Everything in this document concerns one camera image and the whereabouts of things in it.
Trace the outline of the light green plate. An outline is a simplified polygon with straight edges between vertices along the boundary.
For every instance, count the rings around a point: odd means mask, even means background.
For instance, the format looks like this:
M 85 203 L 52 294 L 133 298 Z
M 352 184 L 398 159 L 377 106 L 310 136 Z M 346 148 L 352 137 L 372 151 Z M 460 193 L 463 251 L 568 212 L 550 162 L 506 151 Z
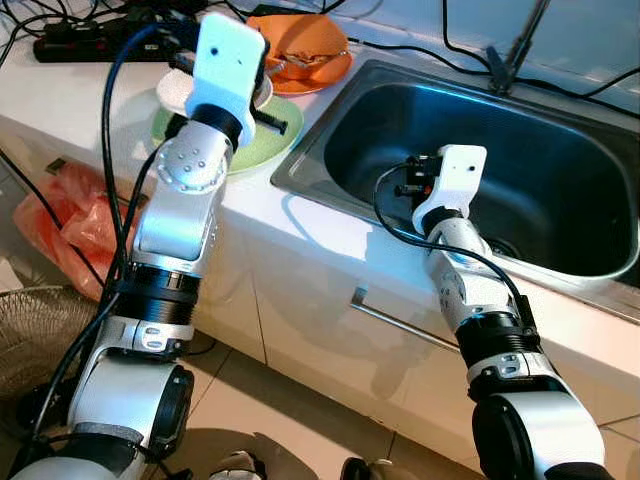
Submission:
M 230 174 L 247 172 L 255 169 L 256 166 L 268 163 L 291 148 L 300 136 L 305 119 L 303 119 L 302 110 L 294 102 L 273 96 L 265 105 L 264 111 L 266 114 L 275 116 L 276 119 L 282 119 L 287 124 L 285 133 L 278 134 L 265 125 L 256 125 L 253 142 L 247 147 L 238 148 L 236 155 L 230 161 Z

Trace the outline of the white ribbed bowl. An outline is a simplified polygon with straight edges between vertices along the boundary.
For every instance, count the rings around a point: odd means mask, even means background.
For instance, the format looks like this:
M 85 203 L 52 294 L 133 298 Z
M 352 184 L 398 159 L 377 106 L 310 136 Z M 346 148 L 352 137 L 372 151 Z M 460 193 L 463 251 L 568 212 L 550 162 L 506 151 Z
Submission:
M 163 108 L 172 111 L 172 113 L 186 116 L 186 104 L 189 96 L 192 95 L 193 88 L 195 88 L 195 78 L 192 77 L 192 74 L 180 69 L 170 69 L 157 83 L 155 92 Z M 255 96 L 253 96 L 253 108 L 264 108 L 273 95 L 273 83 L 266 79 L 262 86 L 257 87 Z

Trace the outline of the white kitchen cabinet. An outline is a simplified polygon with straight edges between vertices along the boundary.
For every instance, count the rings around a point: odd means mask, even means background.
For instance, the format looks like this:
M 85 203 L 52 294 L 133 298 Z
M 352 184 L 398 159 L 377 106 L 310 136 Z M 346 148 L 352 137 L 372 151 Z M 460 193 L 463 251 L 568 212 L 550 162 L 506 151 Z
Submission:
M 366 305 L 451 339 L 424 252 L 265 175 L 230 180 L 221 218 L 243 242 L 271 369 L 479 470 L 460 355 L 349 307 L 365 287 Z M 639 328 L 508 274 L 530 298 L 544 351 L 599 426 L 608 470 L 639 480 Z

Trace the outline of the metal spoon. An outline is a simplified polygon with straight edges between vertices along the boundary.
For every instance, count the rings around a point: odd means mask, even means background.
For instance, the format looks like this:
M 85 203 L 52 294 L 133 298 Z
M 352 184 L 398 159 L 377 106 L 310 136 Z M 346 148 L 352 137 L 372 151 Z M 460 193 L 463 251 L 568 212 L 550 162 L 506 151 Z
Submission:
M 319 68 L 342 56 L 347 56 L 346 49 L 337 52 L 306 52 L 306 51 L 285 51 L 280 56 L 280 61 L 285 67 L 298 67 L 303 69 Z

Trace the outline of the orange bowl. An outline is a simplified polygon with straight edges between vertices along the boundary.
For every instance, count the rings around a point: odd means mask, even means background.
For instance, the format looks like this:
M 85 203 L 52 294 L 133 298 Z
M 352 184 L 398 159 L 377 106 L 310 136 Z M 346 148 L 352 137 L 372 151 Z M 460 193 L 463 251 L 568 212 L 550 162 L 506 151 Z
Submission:
M 324 14 L 256 15 L 247 19 L 268 42 L 268 51 L 293 45 L 347 46 L 346 33 Z

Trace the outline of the round sink drain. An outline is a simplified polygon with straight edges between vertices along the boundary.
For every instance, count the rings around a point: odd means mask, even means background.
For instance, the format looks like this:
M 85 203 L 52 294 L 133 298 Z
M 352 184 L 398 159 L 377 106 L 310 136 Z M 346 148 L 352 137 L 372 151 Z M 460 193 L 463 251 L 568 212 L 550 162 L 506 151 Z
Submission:
M 508 242 L 507 239 L 492 237 L 492 236 L 484 236 L 485 242 L 489 244 L 490 251 L 494 253 L 494 255 L 499 255 L 502 257 L 506 257 L 506 259 L 513 260 L 522 260 L 524 256 L 520 251 L 520 248 L 511 242 Z

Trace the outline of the stainless steel sink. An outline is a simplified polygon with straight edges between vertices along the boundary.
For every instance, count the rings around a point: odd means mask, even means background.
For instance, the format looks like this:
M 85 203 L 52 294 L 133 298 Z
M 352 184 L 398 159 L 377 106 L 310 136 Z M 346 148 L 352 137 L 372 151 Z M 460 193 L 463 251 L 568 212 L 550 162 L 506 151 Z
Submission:
M 639 136 L 579 108 L 504 99 L 471 84 L 369 60 L 275 170 L 273 183 L 366 221 L 411 232 L 397 166 L 445 145 L 486 148 L 470 218 L 516 244 L 508 273 L 591 305 L 639 306 Z

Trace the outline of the dark metal faucet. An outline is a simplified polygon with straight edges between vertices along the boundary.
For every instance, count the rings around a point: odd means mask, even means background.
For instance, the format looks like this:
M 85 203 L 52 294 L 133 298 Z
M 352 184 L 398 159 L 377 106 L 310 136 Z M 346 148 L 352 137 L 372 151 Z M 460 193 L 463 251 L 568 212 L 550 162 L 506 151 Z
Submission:
M 515 83 L 518 70 L 524 64 L 524 60 L 529 54 L 532 46 L 532 36 L 538 29 L 541 18 L 547 12 L 550 0 L 536 0 L 529 17 L 527 17 L 522 31 L 518 33 L 515 41 L 512 42 L 511 49 L 506 56 L 499 54 L 494 46 L 485 47 L 485 59 L 489 61 L 488 70 L 490 72 L 489 90 L 498 96 L 508 96 L 509 91 Z

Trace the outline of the black power strip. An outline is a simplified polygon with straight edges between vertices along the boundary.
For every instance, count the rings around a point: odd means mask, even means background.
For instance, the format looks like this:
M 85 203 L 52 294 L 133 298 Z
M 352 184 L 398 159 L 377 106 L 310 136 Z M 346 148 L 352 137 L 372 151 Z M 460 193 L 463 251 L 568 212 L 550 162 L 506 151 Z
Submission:
M 140 20 L 118 18 L 97 23 L 70 23 L 59 20 L 46 26 L 44 33 L 33 41 L 32 52 L 41 63 L 78 63 L 116 59 L 129 38 L 145 24 Z

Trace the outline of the orange plastic bag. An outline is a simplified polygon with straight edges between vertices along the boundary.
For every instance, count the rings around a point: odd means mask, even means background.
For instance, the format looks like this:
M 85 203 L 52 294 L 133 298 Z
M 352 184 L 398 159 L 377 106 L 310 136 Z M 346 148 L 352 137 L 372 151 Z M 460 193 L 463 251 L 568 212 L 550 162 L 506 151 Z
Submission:
M 56 227 L 35 195 L 15 207 L 15 227 L 38 252 L 55 262 L 79 293 L 99 301 L 115 250 L 104 178 L 91 166 L 69 163 L 38 184 L 61 223 Z

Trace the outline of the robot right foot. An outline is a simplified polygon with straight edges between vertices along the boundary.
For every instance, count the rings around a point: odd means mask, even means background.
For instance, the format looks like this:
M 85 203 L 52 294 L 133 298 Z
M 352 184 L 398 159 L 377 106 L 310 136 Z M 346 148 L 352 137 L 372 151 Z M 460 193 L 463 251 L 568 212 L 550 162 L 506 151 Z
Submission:
M 349 457 L 343 463 L 339 480 L 406 480 L 406 475 L 389 460 Z

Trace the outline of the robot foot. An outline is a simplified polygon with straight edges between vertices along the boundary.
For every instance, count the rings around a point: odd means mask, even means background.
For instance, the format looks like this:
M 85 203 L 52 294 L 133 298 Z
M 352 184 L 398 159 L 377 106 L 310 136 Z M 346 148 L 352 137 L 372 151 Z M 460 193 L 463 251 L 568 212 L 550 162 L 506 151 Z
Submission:
M 207 480 L 268 480 L 265 465 L 247 451 L 234 451 L 223 458 Z
M 389 460 L 349 457 L 343 463 L 339 480 L 406 480 L 406 475 Z

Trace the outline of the black floor fan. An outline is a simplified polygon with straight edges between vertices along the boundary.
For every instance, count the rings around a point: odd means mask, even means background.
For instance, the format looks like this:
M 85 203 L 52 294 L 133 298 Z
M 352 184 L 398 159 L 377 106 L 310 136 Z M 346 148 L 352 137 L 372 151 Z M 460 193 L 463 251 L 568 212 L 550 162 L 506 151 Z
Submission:
M 0 292 L 0 401 L 49 381 L 97 307 L 69 285 Z

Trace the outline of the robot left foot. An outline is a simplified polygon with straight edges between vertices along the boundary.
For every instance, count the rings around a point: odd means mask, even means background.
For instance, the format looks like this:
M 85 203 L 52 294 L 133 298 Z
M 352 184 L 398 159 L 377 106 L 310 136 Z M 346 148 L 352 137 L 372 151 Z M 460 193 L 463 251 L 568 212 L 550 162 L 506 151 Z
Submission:
M 265 465 L 247 451 L 234 451 L 223 458 L 207 480 L 268 480 Z

